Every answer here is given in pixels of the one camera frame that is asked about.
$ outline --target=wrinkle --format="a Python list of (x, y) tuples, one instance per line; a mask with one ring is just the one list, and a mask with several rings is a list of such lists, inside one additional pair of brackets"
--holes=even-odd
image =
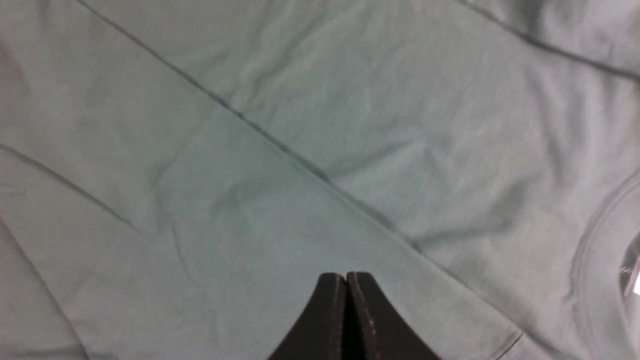
[(24, 155), (23, 153), (15, 150), (12, 147), (9, 147), (9, 146), (7, 146), (7, 145), (5, 145), (3, 143), (0, 143), (0, 151), (7, 153), (9, 156), (17, 159), (21, 163), (23, 163), (23, 164), (25, 164), (27, 166), (33, 167), (33, 168), (37, 169), (38, 171), (44, 173), (46, 176), (48, 176), (49, 178), (53, 179), (54, 181), (56, 181), (57, 183), (61, 184), (62, 186), (71, 189), (73, 192), (78, 194), (84, 200), (87, 200), (88, 202), (90, 202), (90, 203), (92, 203), (94, 205), (97, 205), (100, 209), (102, 209), (102, 210), (106, 211), (107, 213), (109, 213), (112, 217), (117, 219), (120, 223), (125, 224), (129, 229), (133, 230), (135, 233), (142, 234), (140, 230), (138, 230), (137, 228), (135, 228), (133, 226), (133, 224), (131, 223), (131, 221), (129, 219), (121, 217), (115, 210), (111, 209), (105, 203), (103, 203), (99, 199), (96, 199), (94, 196), (92, 196), (91, 194), (89, 194), (88, 192), (86, 192), (85, 190), (80, 188), (78, 185), (72, 183), (71, 181), (69, 181), (68, 179), (64, 178), (59, 173), (57, 173), (54, 170), (50, 169), (49, 167), (46, 167), (44, 164), (38, 162), (37, 160), (34, 160), (34, 159), (30, 158), (29, 156)]
[(504, 234), (515, 225), (524, 209), (529, 179), (520, 179), (508, 186), (493, 202), (487, 212), (464, 228), (446, 229), (414, 238), (410, 245), (420, 253), (424, 246), (436, 242), (469, 240)]
[(194, 277), (191, 275), (191, 271), (189, 271), (189, 266), (187, 265), (187, 262), (184, 259), (184, 255), (182, 254), (182, 247), (180, 246), (180, 238), (178, 236), (178, 232), (175, 230), (175, 221), (171, 221), (171, 233), (172, 233), (173, 245), (175, 246), (175, 254), (178, 257), (178, 261), (180, 262), (182, 271), (184, 271), (184, 274), (187, 276), (187, 279), (189, 279), (189, 282), (191, 282), (191, 284), (197, 288), (198, 285), (196, 284)]
[[(81, 345), (68, 346), (60, 348), (52, 348), (47, 350), (19, 350), (10, 344), (2, 344), (0, 356), (5, 359), (27, 359), (27, 360), (73, 360), (86, 359), (89, 360), (84, 348)], [(92, 357), (91, 360), (107, 360), (106, 357)]]

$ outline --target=fabric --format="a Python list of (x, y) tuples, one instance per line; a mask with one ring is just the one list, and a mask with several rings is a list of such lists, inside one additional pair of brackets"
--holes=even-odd
[(637, 9), (0, 1), (0, 358), (265, 359), (358, 270), (446, 360), (637, 359)]

